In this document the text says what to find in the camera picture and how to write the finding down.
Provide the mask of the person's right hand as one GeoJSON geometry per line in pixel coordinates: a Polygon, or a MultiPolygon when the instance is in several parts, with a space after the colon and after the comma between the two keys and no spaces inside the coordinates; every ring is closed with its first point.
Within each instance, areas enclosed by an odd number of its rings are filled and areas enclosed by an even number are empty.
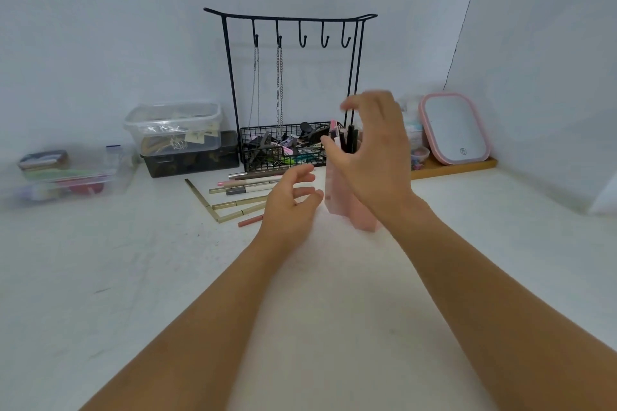
{"type": "Polygon", "coordinates": [[[427,204],[412,191],[410,144],[402,110],[386,90],[347,97],[343,111],[354,110],[362,122],[362,143],[349,164],[335,164],[352,192],[391,233],[409,228],[413,213],[427,204]]]}

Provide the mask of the person's right forearm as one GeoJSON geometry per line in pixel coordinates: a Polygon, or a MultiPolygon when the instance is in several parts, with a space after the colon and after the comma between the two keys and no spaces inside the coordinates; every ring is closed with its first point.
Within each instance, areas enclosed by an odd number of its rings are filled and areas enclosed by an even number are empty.
{"type": "Polygon", "coordinates": [[[373,212],[501,411],[617,411],[617,352],[536,297],[414,195],[373,212]]]}

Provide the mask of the person's left forearm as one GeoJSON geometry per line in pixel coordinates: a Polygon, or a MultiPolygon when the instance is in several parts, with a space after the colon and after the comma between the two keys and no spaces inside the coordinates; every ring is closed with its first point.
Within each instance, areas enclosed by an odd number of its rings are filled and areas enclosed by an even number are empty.
{"type": "Polygon", "coordinates": [[[297,246],[260,231],[80,411],[225,411],[264,296],[297,246]]]}

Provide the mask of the bundle of black cosmetic pens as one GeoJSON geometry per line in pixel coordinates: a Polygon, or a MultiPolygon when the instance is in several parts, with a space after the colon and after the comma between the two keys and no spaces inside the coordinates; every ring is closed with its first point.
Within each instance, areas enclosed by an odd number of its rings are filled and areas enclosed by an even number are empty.
{"type": "Polygon", "coordinates": [[[343,127],[339,124],[338,138],[341,149],[347,154],[354,154],[358,149],[359,129],[350,124],[348,127],[343,127]]]}

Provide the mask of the translucent pink pen holder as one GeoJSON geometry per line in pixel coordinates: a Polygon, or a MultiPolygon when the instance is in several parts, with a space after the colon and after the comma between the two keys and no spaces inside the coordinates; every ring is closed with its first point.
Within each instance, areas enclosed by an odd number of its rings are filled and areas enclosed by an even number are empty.
{"type": "Polygon", "coordinates": [[[326,164],[325,205],[330,214],[347,218],[356,230],[374,233],[380,226],[377,218],[352,192],[330,158],[326,164]]]}

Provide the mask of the pile of hair accessories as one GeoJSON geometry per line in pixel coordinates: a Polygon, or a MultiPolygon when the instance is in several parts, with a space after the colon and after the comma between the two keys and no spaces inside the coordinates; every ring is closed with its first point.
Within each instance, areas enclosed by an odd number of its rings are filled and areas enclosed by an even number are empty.
{"type": "Polygon", "coordinates": [[[300,164],[326,165],[321,137],[330,123],[301,122],[240,128],[240,154],[247,172],[283,169],[300,164]]]}

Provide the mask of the scattered cosmetic pencils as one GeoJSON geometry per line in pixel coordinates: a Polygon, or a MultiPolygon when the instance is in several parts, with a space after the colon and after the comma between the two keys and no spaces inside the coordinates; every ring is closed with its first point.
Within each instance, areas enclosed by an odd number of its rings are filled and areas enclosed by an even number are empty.
{"type": "Polygon", "coordinates": [[[200,191],[189,179],[184,182],[214,222],[223,224],[265,209],[267,194],[288,169],[283,167],[237,175],[207,192],[200,191]]]}

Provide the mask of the clear plastic canister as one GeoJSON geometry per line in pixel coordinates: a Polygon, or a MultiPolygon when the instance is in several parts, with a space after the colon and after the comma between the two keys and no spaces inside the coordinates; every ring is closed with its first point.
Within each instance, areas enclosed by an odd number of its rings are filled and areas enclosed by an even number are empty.
{"type": "Polygon", "coordinates": [[[411,149],[426,145],[426,134],[419,112],[422,96],[405,96],[399,101],[403,114],[405,132],[411,149]]]}

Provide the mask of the pink framed makeup mirror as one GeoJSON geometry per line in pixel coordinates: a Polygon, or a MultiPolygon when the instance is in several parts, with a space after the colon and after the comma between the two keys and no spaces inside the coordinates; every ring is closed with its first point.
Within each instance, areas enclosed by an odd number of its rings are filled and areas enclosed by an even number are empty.
{"type": "Polygon", "coordinates": [[[418,105],[433,156],[442,165],[457,166],[489,159],[491,146],[475,105],[459,93],[426,95],[418,105]]]}

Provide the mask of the dark storage box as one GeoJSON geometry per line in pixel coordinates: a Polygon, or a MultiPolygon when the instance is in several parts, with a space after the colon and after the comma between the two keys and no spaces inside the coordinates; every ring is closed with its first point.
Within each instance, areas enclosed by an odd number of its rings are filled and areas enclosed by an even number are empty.
{"type": "Polygon", "coordinates": [[[216,150],[143,156],[146,168],[153,179],[186,175],[190,173],[220,171],[240,165],[237,132],[221,132],[221,146],[216,150]]]}

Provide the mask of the wooden tray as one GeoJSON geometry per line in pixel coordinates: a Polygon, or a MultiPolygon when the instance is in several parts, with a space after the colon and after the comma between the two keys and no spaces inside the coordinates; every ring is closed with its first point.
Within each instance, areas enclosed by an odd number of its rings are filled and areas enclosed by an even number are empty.
{"type": "Polygon", "coordinates": [[[422,169],[411,172],[411,180],[431,179],[459,173],[469,173],[493,169],[497,166],[498,160],[489,157],[485,161],[470,162],[456,165],[444,165],[434,156],[429,156],[423,164],[422,169]]]}

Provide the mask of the tagged jewelry pile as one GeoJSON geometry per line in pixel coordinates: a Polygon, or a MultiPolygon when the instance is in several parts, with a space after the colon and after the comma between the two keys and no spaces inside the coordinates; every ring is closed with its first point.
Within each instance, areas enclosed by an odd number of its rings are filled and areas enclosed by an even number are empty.
{"type": "Polygon", "coordinates": [[[143,156],[216,150],[221,146],[220,114],[182,117],[153,123],[143,132],[139,150],[143,156]]]}

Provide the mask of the clear lidded plastic container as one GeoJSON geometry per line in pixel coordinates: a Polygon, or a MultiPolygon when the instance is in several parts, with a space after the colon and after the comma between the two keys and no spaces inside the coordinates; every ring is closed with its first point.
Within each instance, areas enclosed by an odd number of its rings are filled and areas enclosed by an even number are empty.
{"type": "Polygon", "coordinates": [[[127,115],[123,127],[140,155],[150,158],[220,148],[222,117],[218,103],[141,104],[127,115]]]}

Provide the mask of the clear plastic storage box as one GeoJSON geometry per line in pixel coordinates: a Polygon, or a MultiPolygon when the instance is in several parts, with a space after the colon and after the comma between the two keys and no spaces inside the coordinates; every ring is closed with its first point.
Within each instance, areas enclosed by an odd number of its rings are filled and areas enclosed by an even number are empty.
{"type": "Polygon", "coordinates": [[[73,144],[51,150],[66,150],[68,164],[23,172],[17,166],[22,156],[0,167],[0,209],[119,195],[127,190],[139,164],[130,144],[73,144]]]}

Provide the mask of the grey oval tin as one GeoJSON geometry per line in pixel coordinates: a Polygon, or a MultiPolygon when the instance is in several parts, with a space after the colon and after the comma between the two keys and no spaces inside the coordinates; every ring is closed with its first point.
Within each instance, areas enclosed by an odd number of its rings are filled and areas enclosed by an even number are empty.
{"type": "Polygon", "coordinates": [[[23,172],[61,168],[69,162],[66,150],[51,150],[30,153],[19,160],[17,166],[23,172]]]}

